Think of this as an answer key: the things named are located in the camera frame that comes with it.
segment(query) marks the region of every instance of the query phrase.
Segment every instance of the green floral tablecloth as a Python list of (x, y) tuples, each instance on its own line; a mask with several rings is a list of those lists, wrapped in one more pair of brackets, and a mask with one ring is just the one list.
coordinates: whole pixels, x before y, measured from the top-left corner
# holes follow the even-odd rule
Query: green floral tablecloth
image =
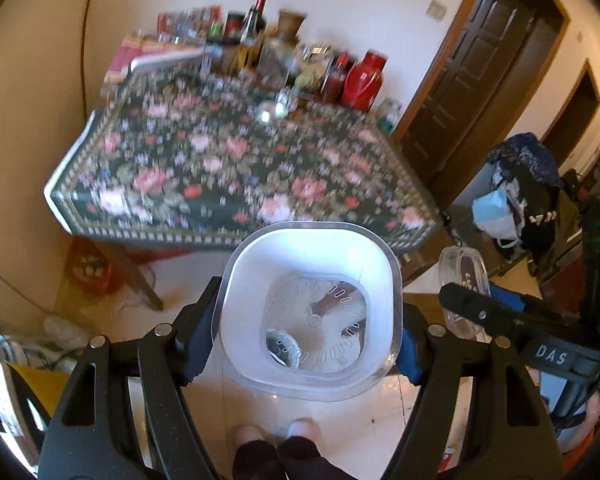
[(428, 193), (365, 115), (311, 104), (265, 124), (267, 93), (170, 68), (132, 74), (45, 188), (72, 234), (236, 247), (266, 224), (362, 225), (396, 253), (438, 224)]

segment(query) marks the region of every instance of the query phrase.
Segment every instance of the red thermos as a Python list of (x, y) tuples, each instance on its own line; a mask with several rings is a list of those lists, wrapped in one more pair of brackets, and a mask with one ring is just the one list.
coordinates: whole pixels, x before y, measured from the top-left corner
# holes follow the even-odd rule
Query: red thermos
[(382, 69), (386, 58), (368, 50), (365, 58), (357, 62), (344, 81), (342, 103), (368, 112), (382, 86)]

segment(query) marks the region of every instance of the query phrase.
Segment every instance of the wooden table leg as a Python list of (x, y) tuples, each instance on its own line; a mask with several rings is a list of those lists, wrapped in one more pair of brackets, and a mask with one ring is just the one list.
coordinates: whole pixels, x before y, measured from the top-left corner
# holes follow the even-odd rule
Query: wooden table leg
[(140, 300), (152, 310), (162, 310), (162, 300), (151, 288), (147, 280), (131, 260), (124, 246), (92, 240), (96, 248), (109, 263), (122, 275), (124, 282), (139, 296)]

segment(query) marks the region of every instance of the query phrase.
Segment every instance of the light switch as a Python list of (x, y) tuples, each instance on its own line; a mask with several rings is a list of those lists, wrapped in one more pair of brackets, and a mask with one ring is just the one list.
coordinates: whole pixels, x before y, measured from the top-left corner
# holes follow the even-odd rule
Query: light switch
[(445, 15), (446, 5), (439, 0), (432, 0), (429, 9), (427, 9), (427, 16), (431, 16), (437, 22), (441, 22)]

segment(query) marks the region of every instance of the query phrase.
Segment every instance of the black pants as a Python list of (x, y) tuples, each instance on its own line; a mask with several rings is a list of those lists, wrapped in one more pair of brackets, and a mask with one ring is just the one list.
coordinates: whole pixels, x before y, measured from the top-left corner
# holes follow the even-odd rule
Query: black pants
[(356, 480), (320, 456), (302, 436), (286, 439), (278, 449), (264, 440), (240, 446), (235, 453), (234, 480)]

